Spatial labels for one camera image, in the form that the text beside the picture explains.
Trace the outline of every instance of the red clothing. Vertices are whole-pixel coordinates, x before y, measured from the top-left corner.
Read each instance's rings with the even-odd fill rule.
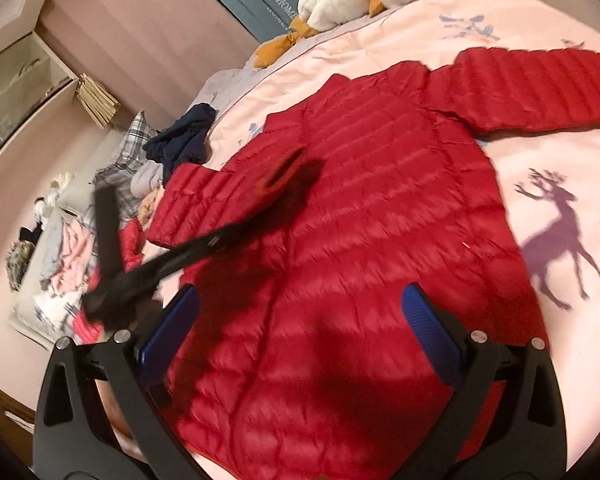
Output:
[[[472,133],[598,124],[600,54],[474,48],[433,72],[333,76],[222,171],[178,168],[148,232],[164,246],[240,218],[294,145],[308,159],[258,232],[184,273],[202,309],[170,370],[175,433],[242,480],[389,478],[451,394],[401,313],[405,285],[495,340],[546,337]]]

